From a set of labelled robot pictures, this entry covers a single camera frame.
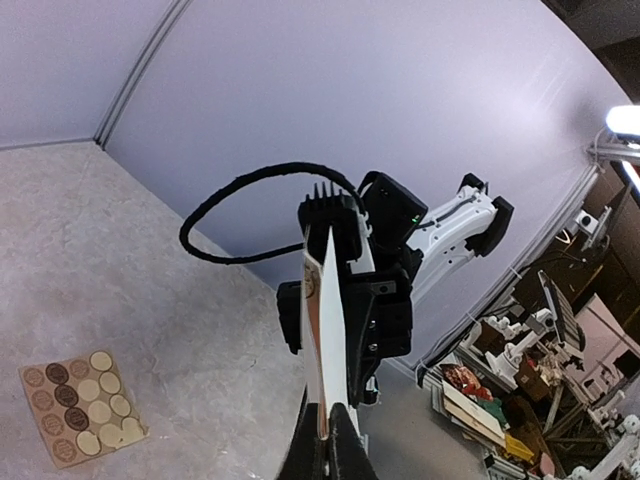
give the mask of brown circle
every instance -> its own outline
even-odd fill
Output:
[[[44,375],[37,368],[27,368],[22,375],[24,381],[33,388],[44,385]]]
[[[75,407],[78,403],[78,394],[69,385],[58,385],[53,395],[63,407]]]
[[[57,437],[64,432],[64,423],[62,423],[62,419],[53,413],[49,413],[42,417],[40,423],[42,424],[42,429],[52,437]]]
[[[57,383],[58,385],[62,385],[69,381],[69,372],[67,372],[67,369],[59,363],[50,363],[47,365],[45,373],[49,380],[53,383]]]
[[[53,442],[52,450],[56,458],[64,463],[73,462],[78,455],[76,447],[66,438],[59,438]]]
[[[64,412],[64,421],[76,432],[82,432],[89,428],[89,417],[82,410],[72,407]]]
[[[46,390],[36,390],[31,395],[31,404],[41,412],[47,412],[53,408],[53,397]]]
[[[75,378],[82,380],[89,375],[89,364],[84,360],[74,360],[69,365],[69,371]]]

